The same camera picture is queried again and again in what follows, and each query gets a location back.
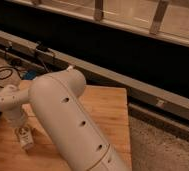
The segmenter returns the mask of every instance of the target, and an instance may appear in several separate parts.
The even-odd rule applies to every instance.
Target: blue object
[[[23,76],[23,80],[33,80],[37,76],[36,71],[29,70],[26,74]]]

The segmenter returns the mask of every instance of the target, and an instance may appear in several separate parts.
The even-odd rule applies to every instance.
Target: small wooden block
[[[30,81],[22,81],[26,88]],[[87,86],[80,101],[108,140],[131,168],[131,149],[126,91],[122,88]],[[0,119],[0,170],[11,171],[70,171],[51,139],[35,117],[29,104],[23,106],[29,123],[35,128],[35,147],[21,149],[13,129],[4,118]]]

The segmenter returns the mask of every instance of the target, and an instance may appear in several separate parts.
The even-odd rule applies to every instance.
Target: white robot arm
[[[29,89],[7,86],[0,92],[0,111],[14,127],[25,123],[21,105],[29,102],[39,122],[73,171],[128,171],[77,97],[86,86],[75,69],[36,78]]]

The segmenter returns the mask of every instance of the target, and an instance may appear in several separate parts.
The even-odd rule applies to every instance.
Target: black cable
[[[0,74],[2,74],[5,71],[7,71],[7,73],[9,71],[9,73],[7,75],[5,75],[5,76],[1,76],[0,80],[5,80],[5,79],[11,77],[12,74],[14,73],[14,71],[16,71],[18,76],[19,76],[19,78],[22,79],[22,76],[21,76],[20,72],[23,72],[23,71],[19,70],[18,68],[14,67],[14,66],[2,66],[2,67],[0,67]]]
[[[51,53],[52,54],[52,63],[53,65],[55,64],[55,53],[52,52],[51,50],[49,50],[49,48],[45,45],[43,45],[42,42],[38,42],[38,45],[35,48],[35,53],[34,53],[34,57],[41,63],[41,65],[44,67],[46,73],[49,73],[50,70],[47,68],[45,62],[39,57],[39,51],[43,52],[43,53]]]

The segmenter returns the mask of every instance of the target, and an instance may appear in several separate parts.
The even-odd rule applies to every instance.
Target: dark wall
[[[2,0],[0,30],[189,98],[189,48]]]

